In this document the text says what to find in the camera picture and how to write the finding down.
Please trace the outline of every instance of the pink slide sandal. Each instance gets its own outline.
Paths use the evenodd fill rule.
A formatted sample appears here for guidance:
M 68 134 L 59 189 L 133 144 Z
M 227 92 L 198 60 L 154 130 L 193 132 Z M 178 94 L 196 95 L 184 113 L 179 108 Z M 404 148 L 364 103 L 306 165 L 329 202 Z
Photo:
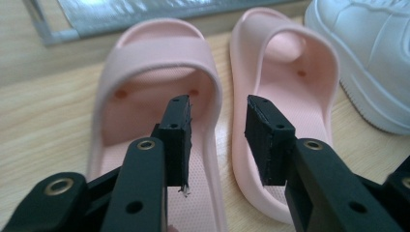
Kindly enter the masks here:
M 168 188 L 168 224 L 178 231 L 226 231 L 215 126 L 221 86 L 201 33 L 178 19 L 133 26 L 109 54 L 96 98 L 88 179 L 120 166 L 133 140 L 150 136 L 168 102 L 190 95 L 190 195 Z
M 244 136 L 247 97 L 271 101 L 298 138 L 332 145 L 331 107 L 338 85 L 337 58 L 320 36 L 270 9 L 247 11 L 231 37 L 234 83 L 232 162 L 247 200 L 265 215 L 292 223 L 284 187 L 263 187 Z

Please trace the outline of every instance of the metal frame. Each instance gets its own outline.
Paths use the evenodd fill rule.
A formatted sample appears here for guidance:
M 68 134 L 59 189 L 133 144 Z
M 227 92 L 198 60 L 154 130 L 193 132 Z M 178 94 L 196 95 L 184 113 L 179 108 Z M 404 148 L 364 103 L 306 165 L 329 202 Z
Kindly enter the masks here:
M 37 33 L 43 44 L 52 45 L 81 39 L 75 29 L 54 32 L 51 30 L 44 14 L 43 7 L 37 0 L 23 0 Z

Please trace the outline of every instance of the slipper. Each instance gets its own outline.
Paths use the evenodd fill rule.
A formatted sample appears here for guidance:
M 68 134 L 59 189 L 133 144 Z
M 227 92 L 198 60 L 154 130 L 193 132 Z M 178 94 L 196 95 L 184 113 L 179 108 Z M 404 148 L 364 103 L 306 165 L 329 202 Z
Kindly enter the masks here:
M 150 136 L 180 95 L 189 95 L 192 105 L 190 195 L 168 188 L 168 224 L 178 231 L 226 231 L 215 139 L 221 85 L 210 47 L 185 21 L 137 24 L 110 52 L 97 92 L 87 178 L 120 166 L 130 143 Z
M 292 223 L 284 187 L 263 187 L 244 136 L 247 97 L 271 101 L 292 123 L 298 138 L 332 144 L 331 106 L 338 84 L 337 58 L 330 45 L 276 11 L 243 14 L 231 37 L 234 82 L 232 162 L 247 200 L 265 215 Z

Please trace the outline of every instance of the pink slipper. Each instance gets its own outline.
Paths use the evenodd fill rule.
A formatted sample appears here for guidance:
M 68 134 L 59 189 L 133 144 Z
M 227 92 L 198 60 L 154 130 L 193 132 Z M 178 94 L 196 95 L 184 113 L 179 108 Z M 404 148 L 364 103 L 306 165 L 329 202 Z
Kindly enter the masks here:
M 177 19 L 133 26 L 114 46 L 102 72 L 93 118 L 88 178 L 120 166 L 129 144 L 150 136 L 168 102 L 190 95 L 190 195 L 168 188 L 168 223 L 178 231 L 226 231 L 215 126 L 221 87 L 210 47 Z
M 338 84 L 330 45 L 307 28 L 270 9 L 247 11 L 230 43 L 234 82 L 232 161 L 247 200 L 265 215 L 292 223 L 284 187 L 263 187 L 244 136 L 247 97 L 270 100 L 296 128 L 298 138 L 332 144 L 331 106 Z

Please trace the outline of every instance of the metal rivet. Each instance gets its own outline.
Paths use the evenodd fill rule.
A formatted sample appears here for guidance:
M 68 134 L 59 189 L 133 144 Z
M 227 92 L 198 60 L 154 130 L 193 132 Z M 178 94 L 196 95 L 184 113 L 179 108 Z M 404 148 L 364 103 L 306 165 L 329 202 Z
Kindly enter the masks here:
M 408 188 L 410 189 L 410 177 L 404 177 L 401 182 Z
M 139 150 L 150 150 L 151 148 L 155 147 L 155 142 L 152 140 L 144 140 L 142 142 L 139 142 L 136 147 Z
M 55 180 L 48 184 L 47 187 L 45 187 L 44 194 L 46 195 L 59 195 L 67 190 L 71 189 L 74 184 L 73 179 L 70 178 L 60 178 L 58 180 Z
M 319 150 L 322 150 L 322 149 L 323 149 L 322 144 L 320 144 L 320 143 L 318 143 L 318 142 L 316 142 L 316 141 L 313 141 L 313 140 L 305 141 L 305 142 L 304 142 L 304 145 L 305 145 L 305 147 L 307 147 L 307 148 L 309 148 L 309 149 L 311 149 L 311 150 L 319 151 Z

